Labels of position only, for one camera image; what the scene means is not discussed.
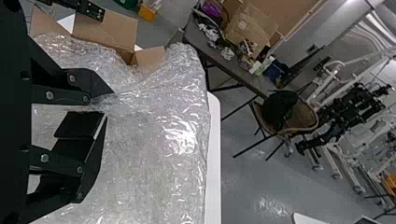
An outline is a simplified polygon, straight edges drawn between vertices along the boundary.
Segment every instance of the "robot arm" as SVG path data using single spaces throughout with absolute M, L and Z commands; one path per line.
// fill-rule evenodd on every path
M 99 174 L 107 122 L 100 112 L 69 112 L 48 150 L 32 145 L 32 104 L 88 105 L 114 91 L 91 70 L 53 61 L 28 35 L 19 1 L 0 1 L 0 34 L 0 222 L 29 223 L 84 200 Z M 27 194 L 29 175 L 40 175 L 40 183 Z

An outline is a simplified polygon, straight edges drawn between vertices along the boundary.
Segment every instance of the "black bag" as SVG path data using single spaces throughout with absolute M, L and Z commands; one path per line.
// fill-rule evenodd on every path
M 265 122 L 277 132 L 282 130 L 285 120 L 290 116 L 291 108 L 297 104 L 298 99 L 298 94 L 294 91 L 277 91 L 270 95 L 262 105 Z

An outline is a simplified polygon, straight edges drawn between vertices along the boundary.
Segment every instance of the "packaging material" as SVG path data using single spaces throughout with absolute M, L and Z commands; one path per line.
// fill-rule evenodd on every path
M 139 60 L 133 60 L 134 44 L 136 42 L 137 36 L 137 20 L 121 15 L 120 13 L 111 11 L 109 9 L 106 9 L 103 22 L 99 22 L 82 14 L 76 13 L 73 34 L 69 34 L 51 16 L 45 14 L 40 9 L 35 7 L 31 23 L 30 36 L 48 33 L 71 35 L 77 39 L 87 40 L 107 46 L 109 48 L 113 48 L 129 65 L 133 65 L 134 62 L 151 64 L 160 63 L 163 58 L 163 55 L 153 55 L 152 58 L 160 60 L 152 61 L 147 57 Z
M 116 92 L 82 106 L 34 105 L 33 144 L 51 148 L 66 111 L 108 116 L 101 172 L 81 204 L 35 223 L 204 224 L 210 114 L 205 71 L 196 51 L 172 45 L 155 72 L 68 35 L 35 41 L 62 68 L 89 68 Z M 32 178 L 29 191 L 37 184 Z
M 242 6 L 242 4 L 244 4 L 243 0 L 225 0 L 224 1 L 223 10 L 227 10 L 230 21 L 233 19 L 235 12 L 238 10 L 238 8 L 240 8 Z
M 250 3 L 245 3 L 235 12 L 226 29 L 226 38 L 235 45 L 249 40 L 257 45 L 253 58 L 257 58 L 276 32 L 278 25 Z

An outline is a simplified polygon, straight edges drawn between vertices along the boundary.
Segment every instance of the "black chair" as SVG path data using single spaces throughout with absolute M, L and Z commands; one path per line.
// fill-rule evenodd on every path
M 253 144 L 250 147 L 242 150 L 241 152 L 235 154 L 233 157 L 237 158 L 246 152 L 250 151 L 254 147 L 268 141 L 271 138 L 278 137 L 282 140 L 282 142 L 277 146 L 274 151 L 268 156 L 266 161 L 269 161 L 275 153 L 279 151 L 279 149 L 287 144 L 289 147 L 289 152 L 285 154 L 286 157 L 289 157 L 293 153 L 293 148 L 291 146 L 290 139 L 296 135 L 304 134 L 304 133 L 312 133 L 319 124 L 318 114 L 312 108 L 311 105 L 303 101 L 302 99 L 298 99 L 297 104 L 295 104 L 288 115 L 288 117 L 284 120 L 283 128 L 280 131 L 276 131 L 276 128 L 269 124 L 268 120 L 265 119 L 263 112 L 266 108 L 263 105 L 255 101 L 251 101 L 248 104 L 253 112 L 254 118 L 259 124 L 259 129 L 255 132 L 255 135 L 259 131 L 262 131 L 264 138 L 257 143 Z

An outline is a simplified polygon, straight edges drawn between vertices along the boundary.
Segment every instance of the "metal bracket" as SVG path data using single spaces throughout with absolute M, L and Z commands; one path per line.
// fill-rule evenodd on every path
M 86 15 L 99 22 L 103 21 L 106 13 L 106 10 L 104 8 L 99 7 L 88 0 L 38 0 L 38 1 L 48 6 L 52 6 L 53 3 L 56 3 L 63 7 L 71 7 L 75 9 L 77 12 Z

